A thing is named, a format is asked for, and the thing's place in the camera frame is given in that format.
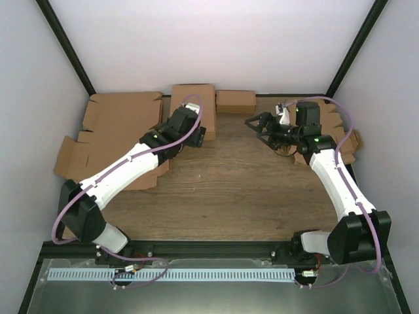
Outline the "large cardboard box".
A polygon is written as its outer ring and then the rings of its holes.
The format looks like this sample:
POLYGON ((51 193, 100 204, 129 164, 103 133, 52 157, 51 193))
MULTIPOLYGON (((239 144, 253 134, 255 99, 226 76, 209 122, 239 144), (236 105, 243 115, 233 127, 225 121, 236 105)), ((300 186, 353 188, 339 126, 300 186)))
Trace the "large cardboard box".
POLYGON ((215 86, 212 84, 176 84, 172 86, 170 115, 182 103, 194 103, 201 106, 203 115, 201 126, 206 128, 205 141, 216 137, 215 86))

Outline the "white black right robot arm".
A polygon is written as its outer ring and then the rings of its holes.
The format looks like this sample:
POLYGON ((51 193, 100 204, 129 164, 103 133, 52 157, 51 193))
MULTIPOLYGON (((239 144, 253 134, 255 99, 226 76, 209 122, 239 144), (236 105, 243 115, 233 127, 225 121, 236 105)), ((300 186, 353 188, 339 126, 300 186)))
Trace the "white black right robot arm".
POLYGON ((314 254, 322 254, 339 265, 374 260, 373 271, 378 271, 392 225, 389 214, 377 211, 367 200, 344 165, 341 144, 322 132, 319 105, 298 101, 295 112, 294 124, 288 106, 281 103, 275 114, 263 112, 245 121, 273 151, 295 147, 320 179, 335 208, 338 222, 332 231, 295 233, 293 260, 304 264, 314 254))

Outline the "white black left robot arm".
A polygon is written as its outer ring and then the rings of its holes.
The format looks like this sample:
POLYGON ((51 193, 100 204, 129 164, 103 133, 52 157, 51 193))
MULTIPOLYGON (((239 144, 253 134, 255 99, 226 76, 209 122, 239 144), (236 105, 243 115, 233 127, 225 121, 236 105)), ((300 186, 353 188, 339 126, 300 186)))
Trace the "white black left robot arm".
POLYGON ((128 185, 176 157, 183 147, 201 147, 206 133, 200 120, 203 107, 184 103, 165 123, 149 130, 124 156, 99 173, 76 183, 66 181, 60 194, 58 217, 52 229, 52 240, 59 239, 59 224, 70 229, 74 238, 93 243, 109 252, 119 264, 127 264, 134 248, 120 229, 109 224, 102 211, 128 185))

